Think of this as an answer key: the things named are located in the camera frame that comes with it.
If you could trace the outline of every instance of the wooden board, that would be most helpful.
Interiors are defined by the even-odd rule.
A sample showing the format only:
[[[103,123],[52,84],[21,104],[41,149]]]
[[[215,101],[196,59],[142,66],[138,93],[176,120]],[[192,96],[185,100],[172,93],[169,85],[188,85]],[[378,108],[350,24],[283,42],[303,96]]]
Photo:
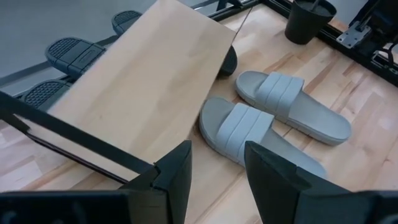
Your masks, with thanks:
[[[221,23],[237,30],[246,12]],[[233,45],[238,67],[217,80],[210,95],[233,102],[236,77],[245,70],[279,71],[305,79],[305,91],[351,122],[353,136],[326,146],[275,121],[273,129],[320,161],[330,181],[350,190],[398,190],[398,88],[318,39],[301,46],[284,36],[286,19],[256,6]],[[195,127],[193,176],[186,223],[261,222],[244,169],[212,150]],[[116,189],[113,180],[36,146],[15,129],[0,135],[0,190]]]
[[[235,34],[176,0],[159,0],[49,113],[156,162],[188,138]],[[33,134],[123,179],[137,175],[42,128]]]

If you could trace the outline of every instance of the black cup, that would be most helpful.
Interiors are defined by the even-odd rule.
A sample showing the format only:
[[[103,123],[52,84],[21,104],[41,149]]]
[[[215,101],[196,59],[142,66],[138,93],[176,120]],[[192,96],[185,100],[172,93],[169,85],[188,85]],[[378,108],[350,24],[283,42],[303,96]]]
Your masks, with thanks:
[[[296,44],[309,43],[324,25],[336,15],[336,8],[321,0],[314,11],[311,11],[315,0],[295,0],[287,21],[285,36]]]

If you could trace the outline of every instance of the wooden floor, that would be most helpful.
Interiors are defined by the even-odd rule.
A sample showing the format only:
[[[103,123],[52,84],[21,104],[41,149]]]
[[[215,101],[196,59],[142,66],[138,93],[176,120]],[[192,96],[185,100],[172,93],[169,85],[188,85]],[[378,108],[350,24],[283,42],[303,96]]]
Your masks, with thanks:
[[[231,29],[248,12],[222,23]],[[307,46],[284,36],[286,20],[256,6],[234,47],[238,67],[232,77],[215,81],[210,95],[239,102],[233,88],[245,70],[279,71],[305,79],[305,92],[342,114],[353,135],[331,147],[276,121],[286,140],[320,161],[332,182],[350,190],[398,188],[398,88],[372,74],[318,39]],[[35,145],[7,124],[1,125],[0,191],[46,189],[116,189],[119,183]],[[193,141],[193,176],[187,223],[260,223],[244,169],[218,155],[202,140]]]

